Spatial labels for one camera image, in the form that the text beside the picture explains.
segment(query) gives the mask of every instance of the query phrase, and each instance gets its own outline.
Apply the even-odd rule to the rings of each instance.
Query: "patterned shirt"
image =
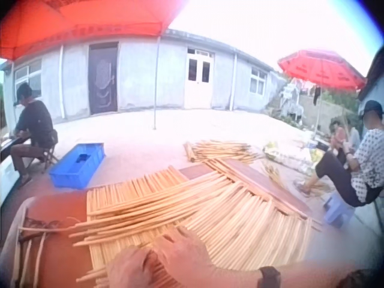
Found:
[[[354,158],[359,162],[360,170],[352,172],[351,184],[360,202],[365,203],[365,183],[371,188],[384,186],[384,130],[369,130]]]

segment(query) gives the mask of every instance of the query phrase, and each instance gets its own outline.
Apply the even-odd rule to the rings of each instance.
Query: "small stool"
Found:
[[[347,204],[337,191],[334,191],[324,204],[327,210],[324,221],[340,228],[347,224],[355,213],[355,208]]]

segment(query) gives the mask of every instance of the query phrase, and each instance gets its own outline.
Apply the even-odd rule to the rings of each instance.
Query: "red umbrella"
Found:
[[[0,23],[0,57],[15,60],[68,41],[159,36],[187,0],[18,0]]]
[[[300,50],[277,63],[286,74],[322,87],[357,90],[365,85],[363,75],[332,51]]]

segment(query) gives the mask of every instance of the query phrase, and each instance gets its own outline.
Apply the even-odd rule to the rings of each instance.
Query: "roof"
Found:
[[[162,38],[165,39],[172,39],[172,40],[179,40],[179,41],[186,41],[191,42],[194,44],[198,44],[201,46],[205,46],[207,48],[212,48],[215,50],[220,50],[226,53],[230,54],[237,54],[238,57],[248,61],[251,64],[254,64],[262,69],[264,69],[266,72],[274,71],[274,69],[269,66],[268,64],[262,62],[261,60],[258,60],[257,58],[231,46],[210,38],[206,38],[203,36],[187,33],[184,31],[174,30],[174,29],[167,29],[165,33],[162,35]],[[3,64],[0,64],[0,70],[6,70],[9,65],[11,65],[11,61],[7,60]]]
[[[375,57],[372,60],[371,67],[367,74],[367,84],[364,88],[360,90],[358,98],[360,101],[364,100],[364,98],[368,95],[368,93],[374,87],[376,81],[379,79],[381,75],[384,74],[384,46],[377,51]]]

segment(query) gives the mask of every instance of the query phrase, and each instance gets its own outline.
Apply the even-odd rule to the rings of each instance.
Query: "white building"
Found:
[[[154,106],[157,41],[105,38],[66,44],[0,65],[5,115],[22,111],[16,90],[28,82],[55,123]],[[285,84],[272,67],[229,45],[168,29],[158,51],[157,106],[260,111]]]

